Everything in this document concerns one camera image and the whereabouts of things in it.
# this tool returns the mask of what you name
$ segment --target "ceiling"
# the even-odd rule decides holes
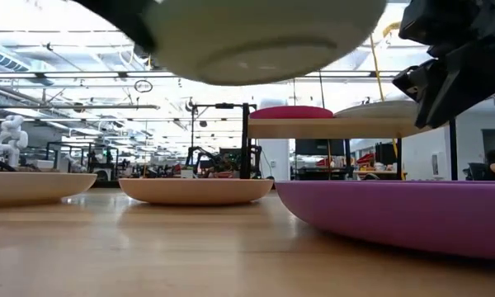
[[[412,41],[398,38],[396,30],[384,36],[384,29],[401,21],[408,1],[390,1],[373,33],[379,69],[399,71],[420,64],[430,57],[427,48]],[[1,0],[0,1],[0,54],[16,61],[29,72],[106,72],[146,71],[149,60],[136,57],[134,43],[113,25],[71,1],[62,0]],[[374,59],[370,41],[329,65],[321,72],[373,71]],[[12,70],[0,65],[0,72]],[[45,85],[27,79],[0,79],[2,87],[54,105],[155,105],[158,109],[100,109],[77,113],[73,110],[40,111],[34,117],[55,117],[52,125],[67,136],[81,138],[96,136],[80,129],[101,130],[106,142],[120,149],[135,152],[153,152],[157,146],[171,154],[183,154],[190,145],[191,113],[185,105],[218,102],[257,104],[264,98],[285,98],[289,104],[326,106],[336,112],[359,104],[368,97],[379,99],[375,79],[323,78],[318,73],[311,78],[249,87],[216,87],[180,78],[149,78],[151,92],[138,92],[134,87],[141,78],[54,78]],[[387,98],[402,97],[388,81],[382,84]],[[30,99],[0,92],[0,104],[33,104]],[[210,150],[219,147],[240,146],[241,110],[206,111],[200,109],[196,124],[197,144]],[[66,122],[67,118],[116,118],[120,125],[108,120]],[[128,121],[125,119],[143,119]]]

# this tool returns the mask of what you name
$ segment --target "shelf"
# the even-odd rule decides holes
[[[419,134],[413,119],[250,119],[251,139],[390,139]]]

